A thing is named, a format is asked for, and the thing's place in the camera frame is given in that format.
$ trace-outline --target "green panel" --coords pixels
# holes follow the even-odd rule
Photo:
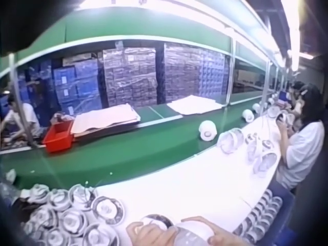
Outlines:
[[[200,123],[212,120],[221,131],[243,127],[246,123],[240,116],[254,102],[258,100],[227,107],[224,124],[224,109],[191,115],[98,139],[60,154],[48,155],[44,149],[5,154],[1,156],[3,168],[15,168],[19,188],[31,188],[35,183],[52,188],[70,188],[86,181],[91,186],[116,183],[168,167],[216,144],[217,138],[211,142],[199,139]]]
[[[249,63],[252,63],[256,65],[258,68],[265,71],[266,62],[258,57],[256,54],[254,54],[253,51],[251,51],[249,48],[245,47],[244,45],[241,45],[240,43],[236,43],[236,56],[240,57]]]
[[[29,48],[19,51],[18,60],[47,48],[63,44],[65,42],[65,29],[65,19],[63,18],[46,30]]]
[[[229,52],[230,38],[197,22],[140,8],[103,8],[67,17],[67,41],[108,35],[151,35],[183,39]]]
[[[0,72],[4,71],[7,67],[9,67],[8,57],[1,57],[0,60]]]

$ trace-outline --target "hand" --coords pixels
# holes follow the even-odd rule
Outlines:
[[[167,231],[163,231],[156,224],[143,226],[142,222],[134,222],[128,225],[127,233],[133,246],[173,246],[177,230],[175,227],[170,227]]]
[[[11,138],[11,137],[6,137],[6,138],[4,138],[4,142],[5,142],[6,144],[10,143],[11,141],[12,141],[12,138]]]
[[[280,131],[280,133],[286,133],[287,132],[287,124],[281,120],[277,120],[277,126]]]
[[[212,246],[247,246],[248,245],[240,237],[222,229],[221,227],[217,226],[216,224],[208,221],[207,219],[201,216],[183,219],[182,222],[184,221],[199,221],[208,225],[214,232],[214,236],[208,239],[209,245]]]
[[[288,127],[287,128],[287,136],[288,138],[293,136],[295,134],[295,132],[293,131],[293,128],[292,127]]]

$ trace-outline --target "plastic wrap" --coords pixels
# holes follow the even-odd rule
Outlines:
[[[157,103],[155,49],[124,48],[103,51],[109,106],[133,107]]]
[[[91,54],[66,58],[67,67],[54,70],[54,84],[61,111],[76,116],[103,108],[98,85],[98,60]]]
[[[165,43],[158,68],[166,102],[189,95],[216,98],[227,93],[229,59],[212,50]]]

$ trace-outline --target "red basket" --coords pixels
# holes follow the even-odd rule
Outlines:
[[[54,124],[50,127],[43,144],[49,153],[69,149],[72,146],[71,128],[73,120]]]

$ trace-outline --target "fluorescent light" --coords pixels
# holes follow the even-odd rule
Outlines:
[[[312,60],[314,58],[314,56],[302,52],[299,53],[299,56],[309,60]]]
[[[297,71],[299,66],[300,32],[298,2],[299,0],[281,0],[290,30],[293,71]]]
[[[261,52],[255,45],[253,45],[250,41],[248,41],[245,37],[240,35],[235,31],[231,31],[232,28],[225,28],[224,24],[218,19],[224,19],[225,16],[221,15],[217,11],[213,10],[212,8],[206,6],[195,0],[176,0],[176,2],[180,2],[182,4],[188,5],[193,9],[197,9],[201,12],[204,12],[208,15],[202,14],[198,11],[193,9],[177,5],[171,2],[161,1],[161,0],[147,0],[144,4],[139,4],[136,0],[116,0],[115,4],[112,4],[109,0],[85,0],[81,5],[81,9],[86,8],[102,8],[102,7],[138,7],[144,8],[149,10],[155,10],[158,12],[165,12],[168,14],[174,14],[179,17],[187,18],[195,22],[199,22],[205,26],[213,28],[219,32],[224,33],[230,37],[236,38],[236,40],[253,51],[257,56],[259,56],[263,60],[267,60],[268,58],[265,56],[263,52]],[[273,39],[270,40],[270,49],[274,48],[276,50],[276,44],[273,45]]]
[[[149,9],[157,12],[164,12],[168,14],[173,14],[180,16],[182,18],[190,19],[192,21],[201,23],[205,26],[213,28],[217,31],[223,32],[225,26],[220,21],[202,14],[196,10],[189,9],[187,7],[177,5],[171,2],[161,1],[161,0],[148,0],[144,4],[140,4],[136,0],[116,0],[115,4],[112,4],[111,1],[106,0],[85,0],[81,5],[80,9],[89,9],[89,8],[102,8],[102,7],[135,7]]]

